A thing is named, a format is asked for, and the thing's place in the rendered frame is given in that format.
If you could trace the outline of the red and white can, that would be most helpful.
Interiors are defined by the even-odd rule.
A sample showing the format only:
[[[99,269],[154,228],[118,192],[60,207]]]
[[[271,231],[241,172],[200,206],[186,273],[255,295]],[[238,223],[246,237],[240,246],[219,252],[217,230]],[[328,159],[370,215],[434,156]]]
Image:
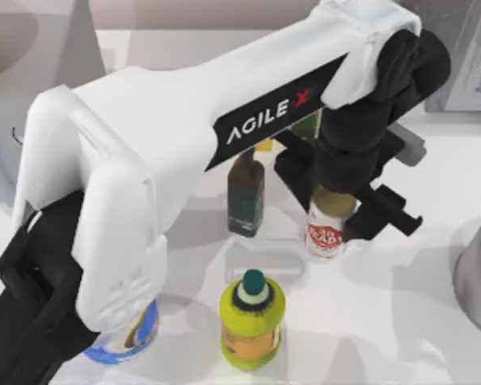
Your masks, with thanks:
[[[305,249],[311,256],[329,260],[342,254],[344,227],[357,204],[350,194],[332,192],[321,185],[316,187],[305,225]]]

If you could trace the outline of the dark green brown bottle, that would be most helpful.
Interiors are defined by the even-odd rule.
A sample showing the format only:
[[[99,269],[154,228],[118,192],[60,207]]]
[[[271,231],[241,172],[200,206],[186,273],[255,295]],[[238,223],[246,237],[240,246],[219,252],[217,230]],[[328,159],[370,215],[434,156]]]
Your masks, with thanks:
[[[264,217],[265,167],[249,150],[239,155],[228,173],[228,230],[254,237]]]

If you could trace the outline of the yellow bottle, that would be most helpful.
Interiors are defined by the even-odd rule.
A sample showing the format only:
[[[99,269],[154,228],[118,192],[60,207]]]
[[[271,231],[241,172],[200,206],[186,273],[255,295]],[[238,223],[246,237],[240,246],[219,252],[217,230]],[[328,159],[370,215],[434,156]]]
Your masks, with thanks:
[[[255,145],[255,150],[256,152],[262,152],[262,153],[279,153],[283,151],[285,147],[276,139],[270,138],[261,141],[260,143]]]

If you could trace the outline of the grey and black pot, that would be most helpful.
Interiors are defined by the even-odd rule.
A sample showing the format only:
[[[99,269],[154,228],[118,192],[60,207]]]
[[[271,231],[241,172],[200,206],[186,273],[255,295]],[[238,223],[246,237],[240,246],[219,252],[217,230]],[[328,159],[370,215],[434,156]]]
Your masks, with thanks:
[[[481,226],[459,255],[452,284],[459,307],[481,330]]]

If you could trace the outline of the yellow-green bottle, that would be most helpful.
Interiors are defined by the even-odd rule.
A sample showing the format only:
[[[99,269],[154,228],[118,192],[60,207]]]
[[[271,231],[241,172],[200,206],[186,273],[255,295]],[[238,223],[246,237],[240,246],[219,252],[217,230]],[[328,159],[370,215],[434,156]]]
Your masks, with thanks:
[[[241,370],[271,361],[281,344],[285,293],[259,269],[248,269],[231,283],[219,301],[220,346],[224,357]]]

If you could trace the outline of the grey cabinet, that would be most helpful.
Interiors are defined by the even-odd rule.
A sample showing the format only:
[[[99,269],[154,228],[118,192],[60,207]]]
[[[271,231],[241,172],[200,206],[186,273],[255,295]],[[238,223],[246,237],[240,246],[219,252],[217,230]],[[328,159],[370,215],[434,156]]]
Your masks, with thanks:
[[[428,111],[481,111],[481,0],[428,0],[425,28],[451,56],[451,76],[426,102]]]

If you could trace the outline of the blue and white bottle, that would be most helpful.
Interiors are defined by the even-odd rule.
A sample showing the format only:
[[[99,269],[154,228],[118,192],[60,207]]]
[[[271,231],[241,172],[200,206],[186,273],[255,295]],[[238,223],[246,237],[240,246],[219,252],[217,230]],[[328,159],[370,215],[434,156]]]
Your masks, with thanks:
[[[114,366],[129,361],[148,349],[156,337],[159,323],[155,299],[144,312],[123,329],[102,333],[83,353],[95,363]]]

